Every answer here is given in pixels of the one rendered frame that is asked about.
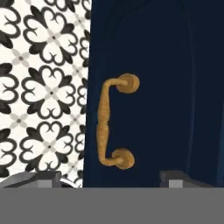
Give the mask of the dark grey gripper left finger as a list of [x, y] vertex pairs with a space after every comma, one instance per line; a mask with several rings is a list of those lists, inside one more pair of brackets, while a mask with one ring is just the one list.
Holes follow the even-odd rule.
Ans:
[[0, 183], [0, 188], [61, 188], [60, 171], [20, 172]]

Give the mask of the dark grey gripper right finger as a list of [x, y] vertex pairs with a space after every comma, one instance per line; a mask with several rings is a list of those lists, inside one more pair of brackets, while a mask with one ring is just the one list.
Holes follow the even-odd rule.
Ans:
[[163, 188], [214, 188], [214, 185], [190, 178], [183, 171], [161, 171], [160, 187]]

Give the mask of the dark blue drawer front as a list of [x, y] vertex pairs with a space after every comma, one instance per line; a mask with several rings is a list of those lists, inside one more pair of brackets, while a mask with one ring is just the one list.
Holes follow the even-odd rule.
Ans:
[[[109, 89], [106, 152], [126, 148], [128, 170], [100, 163], [102, 85], [130, 73], [139, 89]], [[85, 187], [159, 187], [187, 175], [224, 187], [224, 0], [93, 0]]]

